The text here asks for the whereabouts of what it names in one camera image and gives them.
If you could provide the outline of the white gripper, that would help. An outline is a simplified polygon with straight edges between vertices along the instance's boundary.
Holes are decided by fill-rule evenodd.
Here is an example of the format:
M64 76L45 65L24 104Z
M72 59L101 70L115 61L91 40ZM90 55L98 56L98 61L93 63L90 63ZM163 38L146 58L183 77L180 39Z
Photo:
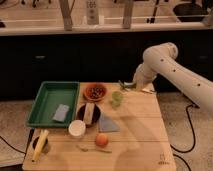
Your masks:
M152 70L147 64L140 64L134 73L133 83L138 91L146 88L157 77L157 73Z

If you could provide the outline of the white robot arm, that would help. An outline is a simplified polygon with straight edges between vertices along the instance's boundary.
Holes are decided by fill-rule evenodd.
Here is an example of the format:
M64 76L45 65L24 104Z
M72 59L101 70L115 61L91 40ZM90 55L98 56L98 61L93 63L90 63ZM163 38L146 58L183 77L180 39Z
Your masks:
M213 82L178 64L177 56L178 48L170 42L147 48L133 77L136 87L145 88L160 74L199 107L213 113Z

